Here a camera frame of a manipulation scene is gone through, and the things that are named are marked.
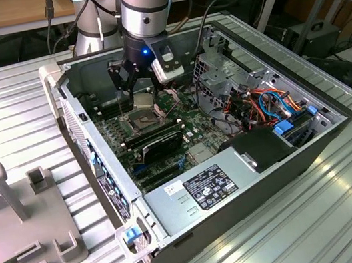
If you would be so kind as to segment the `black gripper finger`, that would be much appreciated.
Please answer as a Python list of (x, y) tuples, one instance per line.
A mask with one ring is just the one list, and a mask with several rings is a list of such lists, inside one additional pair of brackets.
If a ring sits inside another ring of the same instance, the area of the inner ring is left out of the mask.
[[(121, 60), (110, 60), (107, 64), (108, 75), (110, 76), (112, 83), (118, 91), (125, 91), (129, 94), (131, 100), (133, 100), (133, 87), (137, 81), (135, 65), (127, 59)], [(127, 73), (127, 79), (121, 76), (121, 70), (125, 70)]]
[(153, 85), (153, 91), (159, 92), (159, 83), (158, 83), (158, 79), (156, 77), (156, 75), (154, 74), (154, 72), (150, 72), (146, 74), (147, 77), (151, 80), (151, 83)]

